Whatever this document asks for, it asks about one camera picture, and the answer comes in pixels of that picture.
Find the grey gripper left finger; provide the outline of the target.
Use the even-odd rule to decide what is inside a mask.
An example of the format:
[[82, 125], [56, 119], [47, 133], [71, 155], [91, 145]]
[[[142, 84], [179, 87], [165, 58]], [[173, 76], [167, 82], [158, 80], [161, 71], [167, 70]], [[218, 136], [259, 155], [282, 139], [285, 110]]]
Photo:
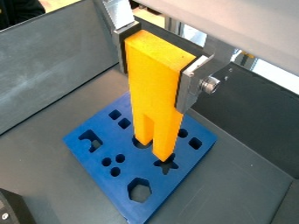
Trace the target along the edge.
[[119, 65], [122, 72], [126, 74], [126, 38], [129, 38], [142, 29], [142, 25], [135, 20], [135, 15], [129, 0], [103, 0], [103, 4], [107, 10], [107, 19], [111, 25], [113, 38], [117, 44]]

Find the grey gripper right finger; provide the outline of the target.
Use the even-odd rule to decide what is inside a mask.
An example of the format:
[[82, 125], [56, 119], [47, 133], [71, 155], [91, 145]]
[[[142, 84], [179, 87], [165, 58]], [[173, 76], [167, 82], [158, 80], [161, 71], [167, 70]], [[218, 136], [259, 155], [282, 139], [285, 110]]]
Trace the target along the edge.
[[211, 95], [221, 84], [213, 75], [230, 63], [235, 47], [214, 37], [206, 38], [203, 55], [182, 70], [175, 107], [185, 114], [202, 92]]

